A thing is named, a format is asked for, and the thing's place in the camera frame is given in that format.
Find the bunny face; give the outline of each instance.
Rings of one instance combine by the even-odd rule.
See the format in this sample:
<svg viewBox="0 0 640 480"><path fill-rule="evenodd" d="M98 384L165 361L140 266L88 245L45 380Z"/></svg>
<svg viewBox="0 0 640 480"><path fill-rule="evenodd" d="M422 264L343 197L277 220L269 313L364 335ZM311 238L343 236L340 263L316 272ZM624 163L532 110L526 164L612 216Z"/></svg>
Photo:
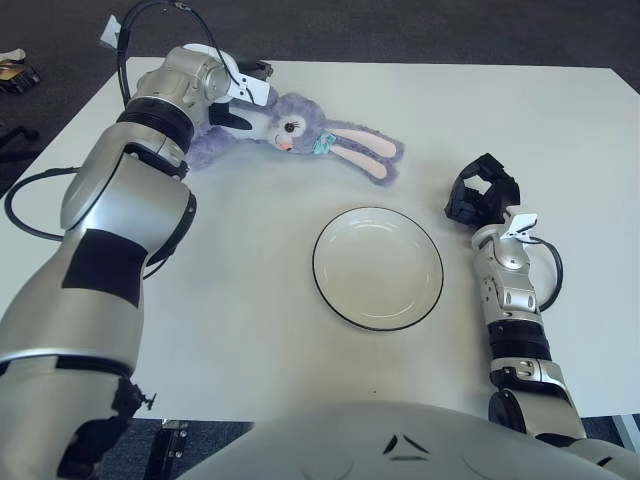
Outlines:
<svg viewBox="0 0 640 480"><path fill-rule="evenodd" d="M311 153L326 121L317 103L297 93L287 93L273 106L266 140L280 150Z"/></svg>

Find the white table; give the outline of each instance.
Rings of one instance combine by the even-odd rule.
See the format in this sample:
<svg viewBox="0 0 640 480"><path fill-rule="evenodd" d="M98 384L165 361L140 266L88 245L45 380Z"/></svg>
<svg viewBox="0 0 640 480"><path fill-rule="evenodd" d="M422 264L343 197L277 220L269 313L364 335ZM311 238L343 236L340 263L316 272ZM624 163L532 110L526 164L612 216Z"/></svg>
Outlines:
<svg viewBox="0 0 640 480"><path fill-rule="evenodd" d="M137 78L159 59L130 61ZM272 84L330 118L406 143L390 188L338 160L243 146L187 183L199 212L178 254L145 282L134 380L158 392L143 417L263 420L348 399L428 402L486 415L493 387L471 270L470 233L442 209L453 179L491 152L563 255L565 286L544 315L554 360L582 416L640 410L639 96L611 70L273 62ZM121 110L115 78L26 172L79 165ZM57 228L70 179L17 198L28 222ZM356 206L398 210L440 249L444 292L423 322L358 330L323 302L311 273L317 235ZM0 311L53 253L0 217ZM534 259L546 292L548 260Z"/></svg>

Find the black tape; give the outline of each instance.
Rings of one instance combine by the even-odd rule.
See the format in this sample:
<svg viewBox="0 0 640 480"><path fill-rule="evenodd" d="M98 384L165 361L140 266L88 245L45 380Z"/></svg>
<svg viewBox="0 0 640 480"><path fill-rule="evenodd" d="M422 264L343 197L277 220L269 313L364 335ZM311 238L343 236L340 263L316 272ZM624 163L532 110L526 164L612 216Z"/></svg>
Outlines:
<svg viewBox="0 0 640 480"><path fill-rule="evenodd" d="M133 374L131 367L105 358L82 355L59 355L56 361L59 370L84 370L90 372L111 373L129 378Z"/></svg>
<svg viewBox="0 0 640 480"><path fill-rule="evenodd" d="M103 230L87 230L73 254L62 288L110 293L137 308L146 256L147 251L131 240Z"/></svg>
<svg viewBox="0 0 640 480"><path fill-rule="evenodd" d="M149 165L150 167L155 168L156 170L160 170L165 175L169 175L170 177L177 176L180 180L184 179L187 176L187 172L189 171L189 165L187 162L182 160L180 165L177 167L171 165L166 159L162 158L156 152L149 150L144 145L140 145L138 143L132 142L128 143L124 147L125 153L135 153L138 155L138 159Z"/></svg>
<svg viewBox="0 0 640 480"><path fill-rule="evenodd" d="M560 435L559 433L541 433L540 435L536 435L536 439L558 448L570 447L579 440L577 438L567 437L566 435Z"/></svg>
<svg viewBox="0 0 640 480"><path fill-rule="evenodd" d="M507 357L551 360L549 342L542 325L526 320L498 320L490 323L489 343L493 359Z"/></svg>
<svg viewBox="0 0 640 480"><path fill-rule="evenodd" d="M554 383L523 380L518 376L518 372L514 367L503 367L499 370L495 370L489 374L489 379L491 380L491 383L498 388L508 388L510 390L530 393L542 393L545 395L560 397L569 402L567 392L558 385Z"/></svg>
<svg viewBox="0 0 640 480"><path fill-rule="evenodd" d="M131 423L131 418L142 405L144 395L126 378L118 380L111 408L117 416L108 419L90 420L75 432L75 442L67 447L58 466L61 478L89 478L94 473L95 465L102 461L107 452L113 448L118 439Z"/></svg>
<svg viewBox="0 0 640 480"><path fill-rule="evenodd" d="M187 153L193 139L193 124L175 105L158 98L135 98L118 117L117 122L146 125L173 140Z"/></svg>
<svg viewBox="0 0 640 480"><path fill-rule="evenodd" d="M176 251L178 243L180 243L180 241L189 231L189 228L191 228L193 219L196 216L197 208L198 202L196 201L196 197L195 195L190 193L189 200L187 201L187 207L182 213L182 218L180 219L180 222L178 222L178 226L173 231L173 233L171 233L171 236L169 236L167 241L164 242L164 245L162 245L162 247L160 247L160 249L151 256L147 265L153 265L160 262L161 260L164 260L170 255L173 255L173 252Z"/></svg>

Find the black cable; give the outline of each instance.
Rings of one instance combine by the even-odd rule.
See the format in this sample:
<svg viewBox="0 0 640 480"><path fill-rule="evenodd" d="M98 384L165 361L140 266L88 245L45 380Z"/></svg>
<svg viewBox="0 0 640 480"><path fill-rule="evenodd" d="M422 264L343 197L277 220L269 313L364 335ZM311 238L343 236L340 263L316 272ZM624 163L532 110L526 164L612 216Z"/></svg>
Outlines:
<svg viewBox="0 0 640 480"><path fill-rule="evenodd" d="M220 61L222 62L222 65L225 71L227 72L227 75L229 75L229 78L231 79L231 81L236 85L240 85L240 82L238 82L238 80L231 74L231 70L229 69L229 66L227 65L227 62L225 61L224 57L222 56L222 52L220 51L220 48L218 48L218 44L216 43L215 38L213 37L213 33L211 33L211 29L208 27L207 23L204 21L204 19L200 16L198 12L196 12L193 8L191 8L191 6L187 5L186 3L177 2L175 0L143 0L137 3L136 5L134 5L131 8L131 10L127 12L127 14L124 17L124 20L122 21L122 25L120 27L120 33L118 34L118 46L116 50L116 66L117 66L117 72L118 72L118 83L120 84L120 92L122 93L122 100L124 102L125 107L127 106L127 103L129 103L129 100L131 100L131 92L129 91L129 81L127 79L127 49L129 47L129 37L131 36L131 27L133 26L133 23L135 22L136 18L138 18L138 16L143 11L145 11L147 8L152 7L154 5L170 5L172 7L177 8L178 10L182 10L183 12L189 13L196 20L196 22L200 24L200 26L204 30L204 33L207 36L207 42L218 53L218 56L220 57ZM251 93L251 90L249 90L248 88L246 90L247 90L247 93L249 94L249 98L251 99L251 102L255 105L256 102L253 99L253 94Z"/></svg>
<svg viewBox="0 0 640 480"><path fill-rule="evenodd" d="M553 256L553 261L556 264L556 285L553 288L553 291L551 292L551 295L549 296L549 298L540 305L540 312L544 312L551 305L553 305L553 303L558 298L558 295L560 295L560 290L562 290L562 282L564 280L564 265L562 264L562 257L560 256L560 252L558 252L558 249L555 247L555 245L538 237L529 237L529 238L531 238L532 240L531 242L527 242L525 240L520 240L520 239L518 239L518 241L520 243L526 243L529 245L544 245Z"/></svg>
<svg viewBox="0 0 640 480"><path fill-rule="evenodd" d="M158 270L160 270L162 267L164 267L164 264L167 263L167 260L169 260L169 257L165 258L164 260L162 260L158 266L156 268L154 268L153 270L151 270L149 273L147 273L145 276L142 277L143 280L146 280L147 278L149 278L151 275L155 274Z"/></svg>
<svg viewBox="0 0 640 480"><path fill-rule="evenodd" d="M44 178L50 177L58 177L60 175L70 175L72 173L76 173L79 170L78 167L68 167L68 168L51 168L49 170L45 170L44 172L37 173L35 175L31 175L30 177L25 178L24 180L20 180L16 183L11 189L7 192L7 196L4 198L4 211L7 214L7 217L16 227L20 230L23 230L31 235L35 235L36 237L44 238L46 240L54 240L56 242L62 241L62 235L56 235L54 233L43 232L42 230L38 230L37 228L30 227L22 220L20 220L15 212L13 211L13 197L15 197L18 191L37 180L42 180Z"/></svg>

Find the blue bow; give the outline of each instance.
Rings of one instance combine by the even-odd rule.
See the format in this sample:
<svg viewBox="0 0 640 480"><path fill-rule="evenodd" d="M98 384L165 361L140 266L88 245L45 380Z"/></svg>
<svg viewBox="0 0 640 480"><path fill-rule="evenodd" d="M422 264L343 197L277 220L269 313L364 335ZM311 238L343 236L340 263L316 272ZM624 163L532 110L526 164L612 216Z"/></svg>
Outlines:
<svg viewBox="0 0 640 480"><path fill-rule="evenodd" d="M313 144L313 153L315 155L322 155L324 153L329 153L329 149L331 145L336 142L336 136L330 134L329 132L324 132L322 135L318 137L316 143Z"/></svg>

